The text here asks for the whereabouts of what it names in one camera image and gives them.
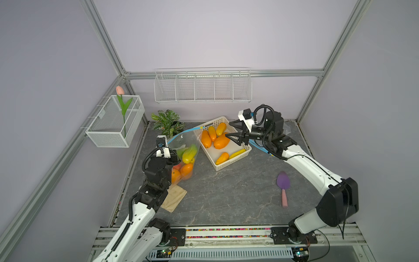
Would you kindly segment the large orange mango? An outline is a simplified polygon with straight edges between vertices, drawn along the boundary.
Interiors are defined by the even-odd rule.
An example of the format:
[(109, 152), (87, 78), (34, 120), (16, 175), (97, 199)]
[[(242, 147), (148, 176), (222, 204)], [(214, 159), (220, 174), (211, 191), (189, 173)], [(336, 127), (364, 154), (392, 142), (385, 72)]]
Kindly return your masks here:
[(178, 184), (181, 179), (182, 179), (182, 176), (181, 176), (180, 171), (178, 169), (172, 168), (172, 171), (171, 171), (171, 184), (172, 185)]

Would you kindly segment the green mango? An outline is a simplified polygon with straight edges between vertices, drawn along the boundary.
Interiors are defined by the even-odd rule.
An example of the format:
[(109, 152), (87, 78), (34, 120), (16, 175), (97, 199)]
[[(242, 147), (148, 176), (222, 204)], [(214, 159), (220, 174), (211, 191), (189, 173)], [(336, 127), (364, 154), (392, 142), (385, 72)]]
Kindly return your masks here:
[(194, 163), (195, 157), (197, 155), (198, 148), (195, 144), (192, 144), (189, 148), (187, 148), (183, 155), (182, 155), (182, 161), (184, 164)]

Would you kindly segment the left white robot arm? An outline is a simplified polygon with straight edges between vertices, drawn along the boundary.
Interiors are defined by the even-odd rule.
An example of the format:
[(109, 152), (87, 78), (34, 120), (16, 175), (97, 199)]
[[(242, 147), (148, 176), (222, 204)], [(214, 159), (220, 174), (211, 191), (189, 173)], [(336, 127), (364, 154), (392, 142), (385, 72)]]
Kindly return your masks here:
[(155, 215), (168, 196), (176, 151), (156, 147), (143, 161), (145, 182), (130, 198), (123, 225), (95, 259), (96, 262), (142, 262), (150, 251), (170, 239), (170, 225)]

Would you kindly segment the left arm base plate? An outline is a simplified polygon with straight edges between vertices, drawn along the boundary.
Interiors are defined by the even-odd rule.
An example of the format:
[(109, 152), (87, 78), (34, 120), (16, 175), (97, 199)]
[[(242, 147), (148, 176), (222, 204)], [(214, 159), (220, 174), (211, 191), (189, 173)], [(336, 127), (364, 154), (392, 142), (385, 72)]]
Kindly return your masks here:
[(141, 232), (137, 244), (142, 248), (184, 246), (185, 229), (159, 229), (156, 227), (148, 227)]

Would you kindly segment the slim orange yellow mango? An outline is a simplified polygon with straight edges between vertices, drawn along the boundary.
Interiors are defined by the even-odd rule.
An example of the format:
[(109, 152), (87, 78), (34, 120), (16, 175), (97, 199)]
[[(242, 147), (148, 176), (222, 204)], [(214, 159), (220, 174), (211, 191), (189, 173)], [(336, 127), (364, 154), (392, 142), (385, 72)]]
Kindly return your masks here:
[(208, 135), (211, 138), (212, 141), (215, 141), (217, 139), (217, 133), (214, 126), (209, 126), (208, 128)]

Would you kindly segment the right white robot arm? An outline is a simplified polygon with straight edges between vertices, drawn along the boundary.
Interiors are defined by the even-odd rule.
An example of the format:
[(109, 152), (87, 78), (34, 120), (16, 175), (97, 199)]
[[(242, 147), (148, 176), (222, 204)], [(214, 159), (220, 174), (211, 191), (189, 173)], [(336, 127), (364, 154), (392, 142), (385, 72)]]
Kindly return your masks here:
[(314, 209), (289, 223), (287, 238), (290, 242), (301, 243), (308, 234), (318, 229), (345, 224), (347, 218), (359, 211), (357, 182), (340, 177), (310, 157), (284, 133), (281, 113), (262, 104), (255, 110), (241, 110), (238, 120), (229, 124), (238, 131), (227, 134), (227, 138), (237, 145), (248, 145), (252, 140), (261, 141), (263, 150), (295, 168), (322, 196)]

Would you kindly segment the clear zip-top bag blue zipper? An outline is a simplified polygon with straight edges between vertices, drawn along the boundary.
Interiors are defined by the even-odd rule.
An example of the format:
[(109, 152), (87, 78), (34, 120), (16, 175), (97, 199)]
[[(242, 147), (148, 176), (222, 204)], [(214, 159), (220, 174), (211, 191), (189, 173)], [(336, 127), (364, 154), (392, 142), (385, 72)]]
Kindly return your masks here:
[(172, 184), (190, 179), (194, 174), (194, 167), (200, 149), (202, 127), (195, 127), (183, 131), (169, 141), (169, 147), (176, 151), (179, 164), (172, 167)]

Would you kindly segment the small orange mango front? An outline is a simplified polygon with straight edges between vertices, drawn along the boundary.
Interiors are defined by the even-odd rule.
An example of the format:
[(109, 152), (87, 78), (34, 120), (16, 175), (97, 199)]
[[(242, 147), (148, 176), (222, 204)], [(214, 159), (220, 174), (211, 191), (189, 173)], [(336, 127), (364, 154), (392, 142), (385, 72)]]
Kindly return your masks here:
[(224, 152), (220, 155), (220, 157), (216, 160), (216, 165), (221, 165), (227, 160), (229, 160), (230, 155), (227, 152)]

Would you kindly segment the big orange mango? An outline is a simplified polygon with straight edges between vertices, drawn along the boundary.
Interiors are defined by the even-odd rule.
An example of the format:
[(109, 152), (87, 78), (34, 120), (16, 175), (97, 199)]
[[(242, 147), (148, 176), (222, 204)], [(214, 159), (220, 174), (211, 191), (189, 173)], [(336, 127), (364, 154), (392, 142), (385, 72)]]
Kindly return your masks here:
[(230, 143), (230, 139), (226, 137), (226, 133), (223, 133), (221, 136), (217, 137), (214, 142), (213, 146), (215, 149), (221, 150), (225, 148), (228, 143)]

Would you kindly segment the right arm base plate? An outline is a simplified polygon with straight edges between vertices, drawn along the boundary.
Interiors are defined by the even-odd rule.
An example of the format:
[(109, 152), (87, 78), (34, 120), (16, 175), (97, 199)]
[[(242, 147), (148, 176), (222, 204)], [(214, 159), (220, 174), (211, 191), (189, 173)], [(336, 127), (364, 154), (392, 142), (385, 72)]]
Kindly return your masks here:
[(294, 227), (272, 227), (270, 238), (275, 245), (311, 245), (318, 243), (316, 234), (311, 231), (307, 234), (300, 233)]

